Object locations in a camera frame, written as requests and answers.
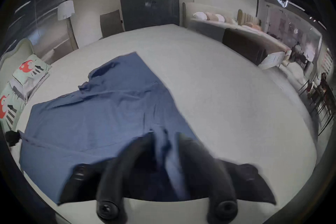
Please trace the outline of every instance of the printed pillow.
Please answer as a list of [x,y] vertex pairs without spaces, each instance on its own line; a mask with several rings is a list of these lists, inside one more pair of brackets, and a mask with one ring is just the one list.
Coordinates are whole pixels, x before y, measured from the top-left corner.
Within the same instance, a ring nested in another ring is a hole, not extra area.
[[28,78],[34,80],[34,84],[38,84],[39,81],[48,73],[51,68],[35,54],[30,55],[27,60],[16,69],[13,76],[23,86]]
[[196,12],[193,14],[196,19],[207,20],[207,15],[204,12]]
[[215,15],[217,16],[218,21],[225,22],[225,18],[222,15],[220,15],[220,14],[215,14]]
[[5,132],[15,131],[25,102],[15,94],[11,85],[7,83],[0,95],[0,122]]
[[207,15],[207,20],[218,21],[218,17],[213,13],[205,12],[205,15]]

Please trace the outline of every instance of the floor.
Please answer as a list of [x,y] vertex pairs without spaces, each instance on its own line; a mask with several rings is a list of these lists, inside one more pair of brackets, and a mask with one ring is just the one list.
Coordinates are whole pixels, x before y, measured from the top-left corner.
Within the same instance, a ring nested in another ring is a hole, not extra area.
[[302,116],[316,145],[317,165],[325,151],[333,126],[333,122],[330,122],[323,133],[318,136],[328,118],[328,115],[325,116],[327,113],[326,109],[322,110],[320,114],[317,114],[317,110],[313,111],[314,105],[311,104],[311,101],[308,99],[306,91],[303,93],[302,90],[298,92],[302,84],[294,78],[293,74],[285,66],[275,66],[263,72],[281,89],[284,95],[291,101],[294,108]]

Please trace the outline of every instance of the upholstered headboard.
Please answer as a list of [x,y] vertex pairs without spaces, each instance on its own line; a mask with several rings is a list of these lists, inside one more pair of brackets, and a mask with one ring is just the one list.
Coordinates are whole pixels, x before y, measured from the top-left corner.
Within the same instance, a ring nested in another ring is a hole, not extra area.
[[238,20],[238,25],[243,25],[246,22],[251,22],[255,25],[261,25],[261,20],[247,13],[244,13],[241,9],[238,10],[237,20]]
[[182,17],[183,17],[183,27],[188,28],[188,22],[190,19],[193,18],[193,14],[196,12],[210,12],[213,14],[220,14],[224,16],[226,19],[232,18],[232,14],[230,12],[227,12],[224,9],[204,5],[201,3],[183,3],[182,5]]
[[31,41],[24,38],[12,51],[2,56],[0,60],[0,92],[11,80],[13,72],[33,53],[34,49]]

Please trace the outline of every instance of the chair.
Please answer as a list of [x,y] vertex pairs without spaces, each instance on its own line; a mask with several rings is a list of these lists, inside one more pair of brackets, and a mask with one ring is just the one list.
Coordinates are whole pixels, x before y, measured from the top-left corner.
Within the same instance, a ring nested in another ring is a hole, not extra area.
[[100,15],[100,28],[103,38],[124,31],[121,25],[119,9],[107,14]]

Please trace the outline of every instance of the pillow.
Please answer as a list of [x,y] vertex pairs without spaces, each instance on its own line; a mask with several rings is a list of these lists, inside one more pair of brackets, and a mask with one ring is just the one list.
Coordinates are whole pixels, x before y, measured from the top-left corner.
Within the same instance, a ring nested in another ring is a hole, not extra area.
[[196,12],[193,14],[196,19],[207,20],[207,15],[204,12]]
[[7,83],[0,95],[0,122],[4,132],[15,131],[25,102],[19,98]]
[[250,22],[250,21],[245,22],[245,23],[243,24],[243,26],[244,26],[244,25],[247,25],[247,26],[249,26],[249,27],[251,27],[251,28],[253,28],[253,29],[262,31],[262,29],[261,29],[261,27],[260,27],[259,25],[253,24],[253,23]]
[[225,18],[220,14],[215,14],[218,18],[218,21],[225,22]]
[[50,65],[43,62],[35,54],[32,54],[14,71],[13,77],[22,85],[22,94],[26,101],[34,89],[39,87],[44,81],[50,68]]
[[207,15],[207,20],[218,21],[218,17],[213,13],[205,12],[205,15]]

